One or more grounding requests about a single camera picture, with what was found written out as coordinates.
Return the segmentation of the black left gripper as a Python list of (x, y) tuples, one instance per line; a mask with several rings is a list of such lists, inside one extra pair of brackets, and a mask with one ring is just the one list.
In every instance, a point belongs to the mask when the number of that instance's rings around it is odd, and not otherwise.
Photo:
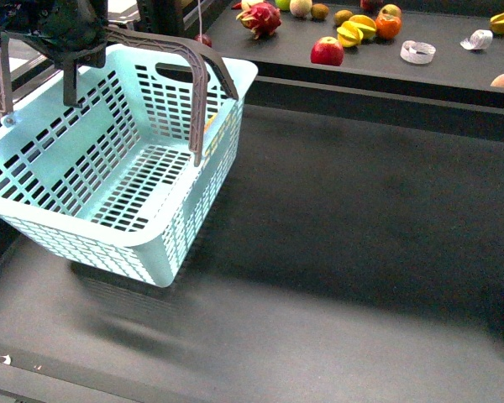
[(63, 67), (68, 107), (79, 106), (77, 65), (105, 65), (107, 26), (106, 1), (0, 1), (0, 36), (20, 40)]

